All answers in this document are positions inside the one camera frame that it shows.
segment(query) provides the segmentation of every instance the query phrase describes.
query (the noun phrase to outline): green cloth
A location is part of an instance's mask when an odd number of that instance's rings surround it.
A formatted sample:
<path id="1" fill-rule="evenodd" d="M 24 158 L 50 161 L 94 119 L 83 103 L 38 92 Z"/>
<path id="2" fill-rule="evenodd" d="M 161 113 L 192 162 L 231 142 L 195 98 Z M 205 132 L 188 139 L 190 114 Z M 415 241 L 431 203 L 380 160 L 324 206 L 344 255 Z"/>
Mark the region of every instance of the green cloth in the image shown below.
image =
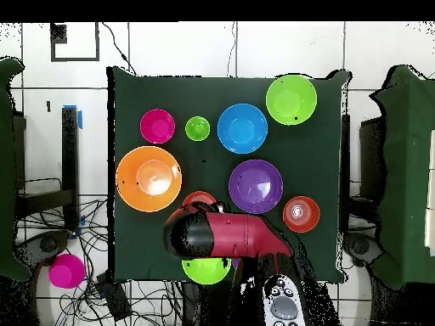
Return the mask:
<path id="1" fill-rule="evenodd" d="M 301 125 L 283 126 L 266 109 L 266 92 L 273 78 L 136 77 L 118 68 L 112 70 L 115 166 L 132 149 L 150 145 L 142 138 L 139 122 L 145 112 L 157 108 L 168 111 L 175 120 L 173 137 L 161 147 L 175 157 L 183 175 L 175 201 L 153 213 L 134 210 L 115 190 L 116 279 L 189 280 L 181 261 L 164 248 L 165 220 L 196 190 L 207 191 L 230 204 L 231 211 L 242 212 L 229 197 L 229 176 L 242 161 L 263 159 L 276 166 L 284 181 L 281 201 L 265 216 L 294 242 L 295 235 L 282 221 L 284 205 L 298 195 L 314 199 L 321 212 L 319 224 L 298 236 L 318 280 L 343 280 L 336 270 L 336 236 L 342 85 L 349 75 L 346 71 L 337 71 L 328 79 L 312 80 L 318 94 L 314 114 Z M 266 140 L 248 155 L 233 154 L 218 140 L 219 116 L 238 103 L 257 106 L 268 119 Z M 211 127 L 210 135 L 201 142 L 189 140 L 184 132 L 188 119 L 196 115 L 205 117 Z"/>
<path id="2" fill-rule="evenodd" d="M 0 275 L 13 280 L 25 281 L 31 273 L 18 262 L 12 250 L 15 226 L 15 151 L 13 127 L 13 103 L 9 82 L 24 66 L 17 59 L 0 59 L 0 154 L 2 155 L 2 176 L 0 176 Z"/>
<path id="3" fill-rule="evenodd" d="M 421 80 L 400 65 L 372 97 L 387 121 L 383 147 L 387 179 L 380 205 L 385 253 L 371 269 L 393 289 L 410 282 L 433 283 L 435 257 L 424 242 L 435 81 Z"/>

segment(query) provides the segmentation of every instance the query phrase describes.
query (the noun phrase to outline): pink bowl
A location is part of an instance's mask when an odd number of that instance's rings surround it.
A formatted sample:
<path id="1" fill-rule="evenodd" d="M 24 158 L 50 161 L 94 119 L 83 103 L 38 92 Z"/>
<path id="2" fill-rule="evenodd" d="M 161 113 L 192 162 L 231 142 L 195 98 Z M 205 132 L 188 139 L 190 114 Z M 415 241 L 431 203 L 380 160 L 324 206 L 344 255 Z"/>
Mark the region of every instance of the pink bowl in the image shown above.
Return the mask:
<path id="1" fill-rule="evenodd" d="M 83 261 L 71 254 L 56 256 L 53 265 L 48 269 L 50 283 L 63 289 L 73 289 L 80 285 L 84 276 Z"/>
<path id="2" fill-rule="evenodd" d="M 165 143 L 175 132 L 175 121 L 167 111 L 153 109 L 142 116 L 140 132 L 150 143 Z"/>

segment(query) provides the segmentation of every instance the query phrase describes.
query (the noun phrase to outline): blue bowl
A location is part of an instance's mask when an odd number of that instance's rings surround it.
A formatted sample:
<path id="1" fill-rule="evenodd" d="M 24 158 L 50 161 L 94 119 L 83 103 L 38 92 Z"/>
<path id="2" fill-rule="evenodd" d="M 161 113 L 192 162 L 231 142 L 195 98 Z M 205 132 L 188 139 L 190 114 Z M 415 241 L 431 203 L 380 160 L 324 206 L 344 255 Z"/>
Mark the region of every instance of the blue bowl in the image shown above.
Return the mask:
<path id="1" fill-rule="evenodd" d="M 236 154 L 257 150 L 268 134 L 266 116 L 255 106 L 236 104 L 219 118 L 217 136 L 222 145 Z"/>

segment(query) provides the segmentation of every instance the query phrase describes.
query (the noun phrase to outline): tiled floor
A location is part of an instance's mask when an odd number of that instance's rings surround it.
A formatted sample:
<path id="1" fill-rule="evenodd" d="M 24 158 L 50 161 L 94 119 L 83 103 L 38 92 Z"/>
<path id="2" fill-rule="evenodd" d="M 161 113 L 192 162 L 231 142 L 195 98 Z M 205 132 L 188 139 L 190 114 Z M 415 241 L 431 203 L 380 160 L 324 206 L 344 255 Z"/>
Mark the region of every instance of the tiled floor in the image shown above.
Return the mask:
<path id="1" fill-rule="evenodd" d="M 94 23 L 67 23 L 68 42 L 56 45 L 56 55 L 87 57 L 95 55 Z M 141 76 L 276 76 L 300 72 L 325 77 L 344 68 L 353 73 L 349 83 L 348 113 L 351 116 L 351 178 L 360 180 L 359 124 L 380 114 L 369 94 L 383 83 L 392 65 L 413 65 L 430 76 L 435 71 L 435 37 L 431 23 L 404 22 L 245 22 L 235 26 L 224 22 L 184 23 L 107 23 L 113 30 L 116 46 L 127 56 Z M 80 201 L 81 204 L 107 199 L 107 92 L 105 67 L 129 68 L 116 50 L 109 30 L 99 23 L 99 62 L 51 62 L 49 24 L 0 24 L 0 56 L 22 59 L 25 70 L 12 82 L 12 96 L 17 110 L 27 118 L 25 171 L 28 179 L 61 178 L 59 112 L 65 104 L 76 104 L 83 114 L 79 130 Z M 48 112 L 47 101 L 51 104 Z M 28 192 L 54 190 L 55 181 L 29 183 Z M 351 194 L 359 192 L 358 183 L 351 184 Z M 88 214 L 95 203 L 85 208 Z M 94 232 L 103 238 L 88 246 L 93 259 L 94 274 L 107 268 L 106 209 L 103 205 L 94 219 Z M 34 219 L 20 224 L 18 240 L 44 231 Z M 362 226 L 358 219 L 352 225 Z M 94 241 L 95 233 L 82 230 L 86 241 Z M 345 254 L 341 267 L 347 274 L 344 284 L 329 284 L 344 326 L 366 326 L 370 318 L 370 280 L 365 269 L 353 267 Z M 78 239 L 70 240 L 69 251 L 83 258 Z M 116 326 L 166 326 L 175 324 L 174 311 L 162 282 L 128 282 L 126 294 L 133 304 L 131 319 Z M 148 300 L 144 294 L 153 292 Z M 80 289 L 65 291 L 48 281 L 47 268 L 42 270 L 37 287 L 38 312 L 42 326 L 115 326 L 113 318 L 100 324 L 91 308 L 82 303 L 81 316 L 65 317 L 71 300 Z M 96 312 L 108 313 L 104 301 L 93 300 Z M 160 316 L 172 313 L 162 319 Z"/>

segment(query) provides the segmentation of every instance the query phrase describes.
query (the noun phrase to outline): green bowl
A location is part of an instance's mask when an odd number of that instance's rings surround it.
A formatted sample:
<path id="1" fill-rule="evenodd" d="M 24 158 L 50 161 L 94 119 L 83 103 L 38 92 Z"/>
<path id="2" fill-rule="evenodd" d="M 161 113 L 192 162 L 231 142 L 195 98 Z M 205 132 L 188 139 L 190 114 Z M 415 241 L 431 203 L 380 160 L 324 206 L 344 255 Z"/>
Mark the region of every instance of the green bowl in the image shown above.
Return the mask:
<path id="1" fill-rule="evenodd" d="M 269 114 L 283 125 L 298 125 L 308 119 L 317 104 L 317 93 L 310 80 L 301 75 L 276 79 L 266 94 Z"/>
<path id="2" fill-rule="evenodd" d="M 213 285 L 221 281 L 231 268 L 231 259 L 227 258 L 227 266 L 223 265 L 223 258 L 182 260 L 183 270 L 193 281 L 202 285 Z"/>
<path id="3" fill-rule="evenodd" d="M 202 141 L 210 133 L 210 124 L 201 116 L 194 116 L 187 121 L 186 134 L 190 140 Z"/>

